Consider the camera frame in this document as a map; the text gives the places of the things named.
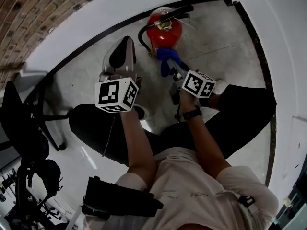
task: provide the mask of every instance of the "fire extinguisher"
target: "fire extinguisher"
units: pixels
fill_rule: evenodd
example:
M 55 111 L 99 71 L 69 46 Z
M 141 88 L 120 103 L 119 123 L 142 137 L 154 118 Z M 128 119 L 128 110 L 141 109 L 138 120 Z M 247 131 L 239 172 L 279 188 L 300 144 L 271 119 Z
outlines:
M 155 10 L 147 25 L 139 31 L 139 42 L 147 49 L 149 54 L 154 55 L 158 48 L 174 48 L 182 35 L 182 25 L 179 19 L 189 18 L 187 13 L 192 10 L 194 10 L 192 5 L 176 10 L 166 7 Z M 147 32 L 152 50 L 142 39 L 144 32 Z

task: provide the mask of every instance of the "black watch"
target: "black watch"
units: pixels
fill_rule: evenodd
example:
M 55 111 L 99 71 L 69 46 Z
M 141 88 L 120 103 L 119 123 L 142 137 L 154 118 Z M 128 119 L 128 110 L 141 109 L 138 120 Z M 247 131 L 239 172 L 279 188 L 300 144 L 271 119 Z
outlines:
M 187 113 L 184 113 L 182 116 L 185 120 L 190 120 L 191 118 L 197 117 L 198 115 L 201 116 L 201 110 L 199 106 L 195 106 L 196 109 Z

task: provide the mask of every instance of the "brick wall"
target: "brick wall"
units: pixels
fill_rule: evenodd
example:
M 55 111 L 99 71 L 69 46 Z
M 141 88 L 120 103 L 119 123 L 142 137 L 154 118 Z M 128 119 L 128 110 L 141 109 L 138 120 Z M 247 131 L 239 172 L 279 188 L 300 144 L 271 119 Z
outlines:
M 91 1 L 0 0 L 0 90 L 54 28 Z

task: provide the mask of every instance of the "person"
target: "person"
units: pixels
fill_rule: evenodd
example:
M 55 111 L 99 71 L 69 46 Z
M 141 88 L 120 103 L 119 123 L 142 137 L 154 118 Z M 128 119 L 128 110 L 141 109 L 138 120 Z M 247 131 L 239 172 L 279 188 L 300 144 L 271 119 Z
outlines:
M 194 97 L 181 90 L 182 113 L 195 112 Z M 149 190 L 164 204 L 155 217 L 129 220 L 111 216 L 87 228 L 143 230 L 267 229 L 277 214 L 276 196 L 247 166 L 226 159 L 269 123 L 276 109 L 264 88 L 228 85 L 201 104 L 219 110 L 204 123 L 200 115 L 166 128 L 160 135 L 144 130 L 135 110 L 109 114 L 94 104 L 71 111 L 71 130 L 84 143 L 129 169 L 117 184 Z M 254 199 L 242 206 L 241 198 Z

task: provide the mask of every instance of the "white floor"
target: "white floor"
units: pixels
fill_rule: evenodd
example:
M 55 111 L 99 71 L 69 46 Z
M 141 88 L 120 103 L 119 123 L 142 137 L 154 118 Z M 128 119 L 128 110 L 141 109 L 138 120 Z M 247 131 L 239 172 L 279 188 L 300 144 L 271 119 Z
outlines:
M 160 63 L 149 58 L 137 40 L 138 31 L 146 21 L 147 19 L 140 20 L 108 35 L 62 68 L 55 75 L 53 93 L 49 93 L 51 108 L 58 114 L 65 114 L 70 107 L 94 103 L 94 86 L 99 80 L 105 53 L 117 40 L 129 35 L 135 43 L 138 72 L 143 76 L 142 92 L 154 113 L 148 121 L 148 127 L 159 133 L 175 123 L 177 107 L 172 105 L 168 95 L 173 80 L 171 77 L 164 79 L 160 76 Z M 197 28 L 195 31 L 183 26 L 183 36 L 177 46 L 180 57 L 187 65 L 215 79 L 223 78 L 229 84 L 265 87 L 253 43 L 234 7 L 227 7 L 222 1 L 198 4 L 191 13 L 191 20 L 187 22 Z M 205 108 L 204 121 L 215 113 Z M 68 144 L 66 150 L 60 152 L 56 152 L 50 145 L 49 156 L 61 168 L 63 189 L 55 198 L 66 210 L 73 211 L 82 202 L 89 176 L 97 175 L 101 180 L 115 182 L 127 170 L 125 166 L 101 157 L 78 140 L 70 131 L 68 120 L 50 122 L 48 126 L 50 129 L 60 130 Z M 58 144 L 62 141 L 62 137 L 57 139 Z M 264 183 L 269 150 L 268 125 L 228 161 L 233 166 L 248 165 Z M 36 180 L 36 187 L 36 191 L 41 188 L 39 179 Z

